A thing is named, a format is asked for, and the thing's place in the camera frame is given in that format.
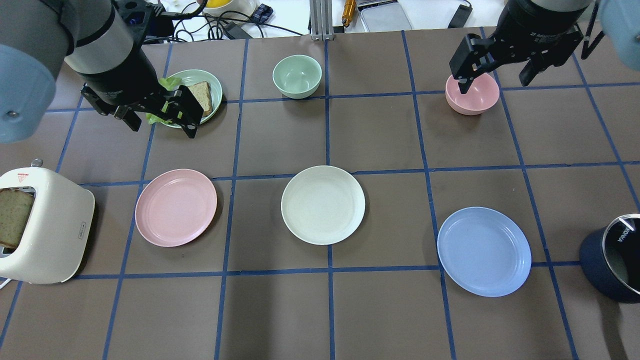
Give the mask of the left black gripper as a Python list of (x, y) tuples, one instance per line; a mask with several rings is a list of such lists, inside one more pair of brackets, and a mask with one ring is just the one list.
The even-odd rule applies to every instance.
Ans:
[(203, 107), (185, 85), (168, 90), (142, 50), (131, 50), (120, 64), (105, 71), (86, 70), (83, 98), (103, 116), (114, 116), (133, 132), (142, 124), (139, 113), (152, 114), (178, 125), (194, 139), (201, 124)]

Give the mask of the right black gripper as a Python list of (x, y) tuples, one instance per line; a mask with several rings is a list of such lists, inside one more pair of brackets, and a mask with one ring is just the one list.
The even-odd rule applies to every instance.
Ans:
[(465, 95), (473, 81), (505, 64), (528, 60), (519, 73), (527, 87), (549, 66), (562, 66), (583, 40), (583, 0), (508, 0), (488, 38), (465, 35), (449, 61)]

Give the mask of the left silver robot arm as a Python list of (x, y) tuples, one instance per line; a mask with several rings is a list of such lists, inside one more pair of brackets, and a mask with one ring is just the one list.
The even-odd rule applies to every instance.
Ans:
[(203, 107), (185, 85), (166, 89), (142, 44), (160, 25), (189, 13), (144, 0), (3, 0), (0, 3), (0, 140), (31, 137), (57, 91), (67, 64), (83, 80), (83, 98), (102, 116), (137, 132), (139, 113), (176, 125), (194, 138)]

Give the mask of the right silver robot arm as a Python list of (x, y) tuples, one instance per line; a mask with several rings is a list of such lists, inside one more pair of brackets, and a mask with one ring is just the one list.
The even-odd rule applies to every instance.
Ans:
[(465, 94), (480, 75), (525, 63), (519, 82), (526, 87), (539, 73), (563, 66), (579, 44), (587, 59), (607, 36), (622, 63), (638, 71), (639, 32), (637, 0), (508, 0), (494, 32), (465, 35), (449, 67)]

